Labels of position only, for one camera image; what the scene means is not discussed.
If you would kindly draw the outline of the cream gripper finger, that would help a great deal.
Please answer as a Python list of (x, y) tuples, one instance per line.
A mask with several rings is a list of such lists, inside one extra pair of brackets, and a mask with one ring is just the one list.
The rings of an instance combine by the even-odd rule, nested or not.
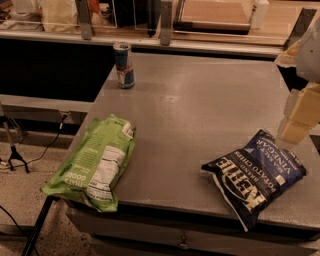
[(295, 42), (287, 50), (277, 56), (275, 64), (280, 67), (295, 67), (300, 41)]
[(280, 122), (277, 145), (298, 145), (320, 122), (320, 84), (308, 83), (302, 90), (292, 89)]

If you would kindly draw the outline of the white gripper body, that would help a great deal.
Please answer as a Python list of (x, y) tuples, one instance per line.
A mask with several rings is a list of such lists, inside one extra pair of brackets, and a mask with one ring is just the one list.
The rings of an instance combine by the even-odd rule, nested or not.
[(296, 55), (296, 73), (309, 82), (320, 82), (320, 18), (301, 38)]

